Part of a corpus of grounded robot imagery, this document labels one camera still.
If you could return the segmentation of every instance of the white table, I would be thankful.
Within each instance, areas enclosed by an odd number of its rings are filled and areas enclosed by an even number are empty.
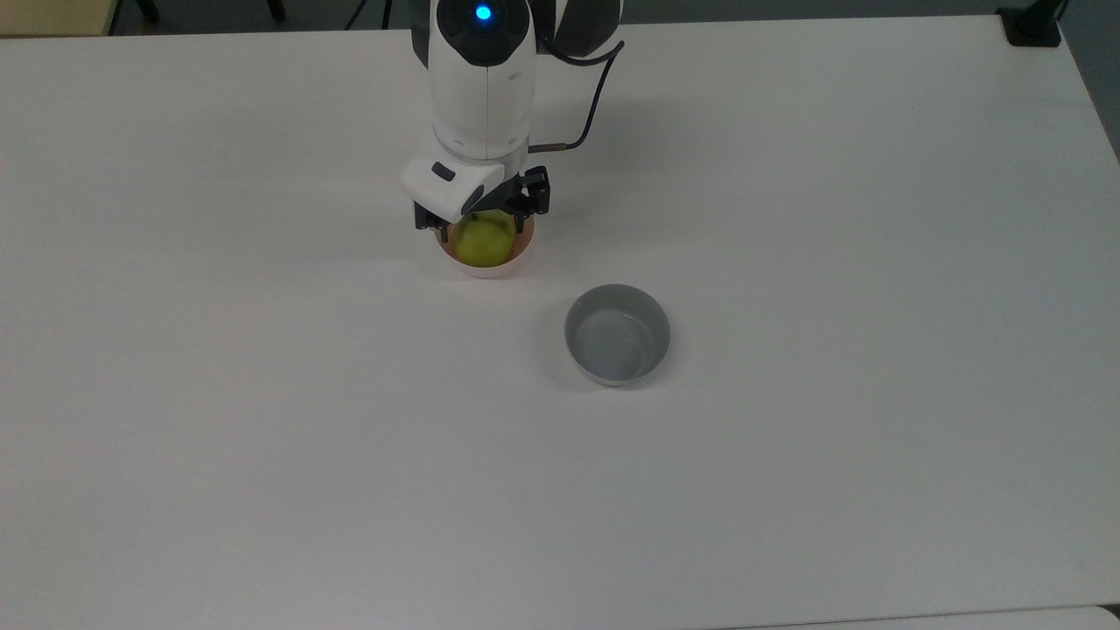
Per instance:
[[[0,627],[1120,601],[1120,167],[1068,50],[623,34],[501,281],[412,229],[404,33],[0,41]],[[597,73],[541,75],[571,139]],[[642,388],[564,352],[607,281],[674,325]]]

